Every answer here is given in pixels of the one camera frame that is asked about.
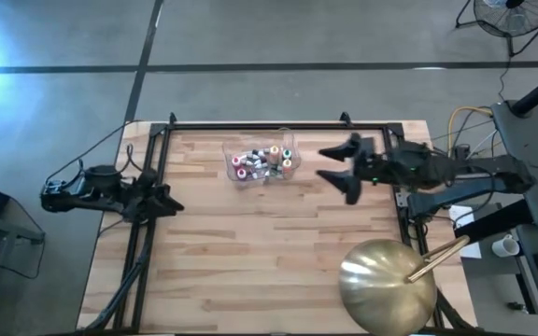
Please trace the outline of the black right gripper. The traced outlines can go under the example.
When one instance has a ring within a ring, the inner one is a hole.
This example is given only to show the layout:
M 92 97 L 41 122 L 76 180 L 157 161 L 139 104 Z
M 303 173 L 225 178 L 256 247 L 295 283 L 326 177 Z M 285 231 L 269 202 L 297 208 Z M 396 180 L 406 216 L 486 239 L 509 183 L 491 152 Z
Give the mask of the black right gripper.
M 402 166 L 390 161 L 386 154 L 375 153 L 375 142 L 372 137 L 363 137 L 352 133 L 345 143 L 336 147 L 319 150 L 319 154 L 336 160 L 344 161 L 351 158 L 359 150 L 359 178 L 350 171 L 335 172 L 317 170 L 317 175 L 329 182 L 345 195 L 345 203 L 354 205 L 361 196 L 361 180 L 403 186 L 406 184 Z

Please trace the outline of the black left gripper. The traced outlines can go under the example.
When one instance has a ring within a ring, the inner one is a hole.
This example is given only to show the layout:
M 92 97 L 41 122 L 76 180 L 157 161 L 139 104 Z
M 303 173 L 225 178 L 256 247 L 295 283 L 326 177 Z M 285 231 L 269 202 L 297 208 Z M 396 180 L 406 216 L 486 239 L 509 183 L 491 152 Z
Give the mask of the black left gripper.
M 130 222 L 142 222 L 154 217 L 170 217 L 185 209 L 171 197 L 171 187 L 158 184 L 157 179 L 157 172 L 147 169 L 133 183 L 128 202 Z

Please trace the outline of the clear plastic container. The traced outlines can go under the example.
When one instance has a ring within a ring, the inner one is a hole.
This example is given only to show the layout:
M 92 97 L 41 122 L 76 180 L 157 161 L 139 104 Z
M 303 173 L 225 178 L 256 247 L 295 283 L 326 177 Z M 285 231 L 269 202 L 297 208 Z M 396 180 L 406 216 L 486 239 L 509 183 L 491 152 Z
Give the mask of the clear plastic container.
M 269 148 L 271 146 L 280 147 L 281 158 L 279 164 L 271 164 L 268 161 Z M 266 159 L 259 157 L 253 157 L 251 151 L 264 150 L 266 154 Z M 284 161 L 282 159 L 282 151 L 284 149 L 289 149 L 292 152 L 292 173 L 288 178 L 277 179 L 274 177 L 274 170 L 282 171 L 281 165 Z M 247 187 L 260 184 L 272 184 L 277 182 L 284 182 L 290 179 L 293 179 L 295 171 L 299 168 L 302 163 L 302 156 L 297 147 L 297 140 L 292 130 L 288 128 L 281 128 L 276 131 L 271 132 L 261 132 L 261 133 L 250 133 L 239 135 L 237 138 L 232 140 L 227 140 L 222 144 L 222 152 L 226 162 L 226 175 L 230 180 L 232 180 L 238 187 Z M 232 166 L 232 158 L 238 156 L 242 159 L 242 166 L 239 168 L 234 168 Z M 246 160 L 254 161 L 254 166 L 247 168 L 245 165 Z M 261 160 L 266 163 L 266 166 L 261 169 L 255 168 L 255 162 Z M 240 168 L 244 168 L 248 171 L 248 178 L 246 181 L 240 181 L 237 178 L 236 171 Z M 270 179 L 266 180 L 264 178 L 264 173 L 267 170 L 271 170 L 273 175 Z M 252 180 L 250 173 L 256 172 L 258 174 L 258 179 Z

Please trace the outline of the white paper sheet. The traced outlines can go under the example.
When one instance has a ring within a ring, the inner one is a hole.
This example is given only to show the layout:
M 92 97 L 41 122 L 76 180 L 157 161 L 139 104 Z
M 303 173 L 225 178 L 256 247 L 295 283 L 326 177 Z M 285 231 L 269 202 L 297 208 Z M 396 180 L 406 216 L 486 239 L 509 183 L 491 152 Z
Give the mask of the white paper sheet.
M 470 206 L 452 205 L 448 211 L 450 218 L 455 222 L 454 228 L 474 222 L 474 209 Z M 479 243 L 469 244 L 460 250 L 460 256 L 465 259 L 481 259 Z

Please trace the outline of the brass dome lamp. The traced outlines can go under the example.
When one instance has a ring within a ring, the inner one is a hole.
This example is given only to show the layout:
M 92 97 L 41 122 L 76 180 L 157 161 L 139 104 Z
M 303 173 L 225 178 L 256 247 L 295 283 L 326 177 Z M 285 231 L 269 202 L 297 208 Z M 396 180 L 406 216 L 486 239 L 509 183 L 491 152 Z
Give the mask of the brass dome lamp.
M 341 302 L 349 316 L 374 336 L 417 333 L 432 318 L 438 302 L 433 270 L 469 242 L 469 237 L 461 236 L 423 255 L 389 239 L 360 243 L 339 266 Z

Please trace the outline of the black slanted bar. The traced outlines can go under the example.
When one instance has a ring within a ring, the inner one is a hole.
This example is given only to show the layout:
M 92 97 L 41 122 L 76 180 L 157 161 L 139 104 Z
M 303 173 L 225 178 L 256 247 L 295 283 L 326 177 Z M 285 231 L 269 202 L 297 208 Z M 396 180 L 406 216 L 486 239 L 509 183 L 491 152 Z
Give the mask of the black slanted bar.
M 510 231 L 519 225 L 532 224 L 531 211 L 525 200 L 511 203 L 454 230 L 457 238 L 467 236 L 469 243 L 480 242 L 491 235 Z

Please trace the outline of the white mug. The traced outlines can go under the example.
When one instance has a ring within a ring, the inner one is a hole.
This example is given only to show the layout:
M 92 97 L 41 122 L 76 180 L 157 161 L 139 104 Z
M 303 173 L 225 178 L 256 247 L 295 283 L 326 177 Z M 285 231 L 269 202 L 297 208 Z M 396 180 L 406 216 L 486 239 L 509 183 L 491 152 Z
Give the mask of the white mug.
M 520 253 L 520 244 L 512 234 L 506 234 L 492 243 L 491 251 L 499 258 L 515 257 Z

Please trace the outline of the black floor fan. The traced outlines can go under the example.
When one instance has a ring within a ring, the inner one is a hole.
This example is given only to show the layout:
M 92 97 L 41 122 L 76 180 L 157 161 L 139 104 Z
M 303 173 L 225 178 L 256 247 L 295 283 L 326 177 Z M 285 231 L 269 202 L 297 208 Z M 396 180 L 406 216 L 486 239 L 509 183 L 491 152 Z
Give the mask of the black floor fan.
M 538 36 L 538 0 L 467 0 L 455 28 L 473 25 L 504 39 L 508 57 L 513 58 Z

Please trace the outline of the black metal table frame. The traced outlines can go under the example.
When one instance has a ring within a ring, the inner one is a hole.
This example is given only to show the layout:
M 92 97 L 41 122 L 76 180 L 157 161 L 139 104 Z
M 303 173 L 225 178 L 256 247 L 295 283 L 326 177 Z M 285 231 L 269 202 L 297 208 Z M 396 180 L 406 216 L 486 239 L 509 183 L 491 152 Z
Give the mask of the black metal table frame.
M 390 187 L 366 190 L 356 206 L 318 176 L 341 163 L 319 155 L 356 131 L 378 149 L 405 136 L 402 123 L 342 121 L 194 122 L 172 126 L 159 165 L 185 209 L 153 233 L 144 300 L 131 312 L 140 332 L 346 334 L 358 331 L 338 293 L 346 252 L 372 238 L 398 238 Z M 225 155 L 294 138 L 301 166 L 284 181 L 246 184 L 228 176 Z

